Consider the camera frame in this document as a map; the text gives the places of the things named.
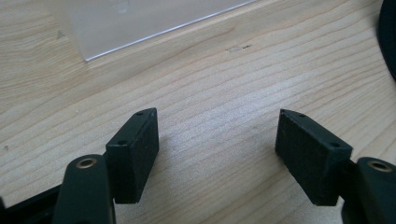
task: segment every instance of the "clear plastic panel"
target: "clear plastic panel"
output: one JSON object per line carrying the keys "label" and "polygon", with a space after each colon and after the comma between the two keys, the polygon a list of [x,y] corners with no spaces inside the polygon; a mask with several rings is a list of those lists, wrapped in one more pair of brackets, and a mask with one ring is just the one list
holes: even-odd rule
{"label": "clear plastic panel", "polygon": [[46,0],[85,60],[254,0]]}

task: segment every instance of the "black plastic part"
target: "black plastic part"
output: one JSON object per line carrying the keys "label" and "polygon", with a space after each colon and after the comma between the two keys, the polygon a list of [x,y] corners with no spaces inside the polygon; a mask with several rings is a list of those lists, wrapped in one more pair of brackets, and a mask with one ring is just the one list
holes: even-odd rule
{"label": "black plastic part", "polygon": [[115,223],[103,156],[87,155],[69,163],[52,223]]}
{"label": "black plastic part", "polygon": [[396,223],[396,167],[374,158],[360,158],[357,166],[355,186],[369,223]]}
{"label": "black plastic part", "polygon": [[337,175],[351,153],[350,145],[311,118],[281,109],[276,154],[313,204],[336,205]]}
{"label": "black plastic part", "polygon": [[17,203],[8,209],[0,208],[0,223],[50,223],[60,186]]}
{"label": "black plastic part", "polygon": [[378,23],[378,42],[388,69],[396,80],[396,1],[384,0]]}
{"label": "black plastic part", "polygon": [[157,109],[134,114],[106,145],[116,203],[138,203],[159,150]]}

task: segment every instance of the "small hole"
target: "small hole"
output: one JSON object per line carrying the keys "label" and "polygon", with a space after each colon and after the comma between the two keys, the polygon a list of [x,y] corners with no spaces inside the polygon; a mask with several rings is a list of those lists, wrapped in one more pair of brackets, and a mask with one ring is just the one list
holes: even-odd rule
{"label": "small hole", "polygon": [[76,166],[77,166],[77,168],[79,168],[79,169],[86,169],[86,168],[90,168],[90,167],[92,167],[93,165],[95,165],[96,162],[97,162],[96,159],[94,159],[94,158],[89,158],[89,159],[85,159],[85,160],[79,161],[79,162],[77,163]]}
{"label": "small hole", "polygon": [[392,168],[380,161],[368,161],[367,162],[372,168],[380,172],[392,172]]}
{"label": "small hole", "polygon": [[118,144],[119,144],[119,145],[126,145],[127,142],[126,142],[125,140],[120,140],[120,141],[118,142]]}
{"label": "small hole", "polygon": [[340,144],[338,143],[330,143],[330,145],[332,145],[333,147],[340,147]]}

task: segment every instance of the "light wooden surface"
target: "light wooden surface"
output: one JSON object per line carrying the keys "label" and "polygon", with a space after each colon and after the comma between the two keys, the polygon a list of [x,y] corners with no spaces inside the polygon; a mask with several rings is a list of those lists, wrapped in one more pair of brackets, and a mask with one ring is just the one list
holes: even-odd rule
{"label": "light wooden surface", "polygon": [[341,223],[274,152],[280,108],[396,163],[396,84],[375,36],[382,1],[261,0],[84,63],[41,0],[0,0],[0,195],[7,206],[101,154],[138,110],[160,153],[119,223]]}

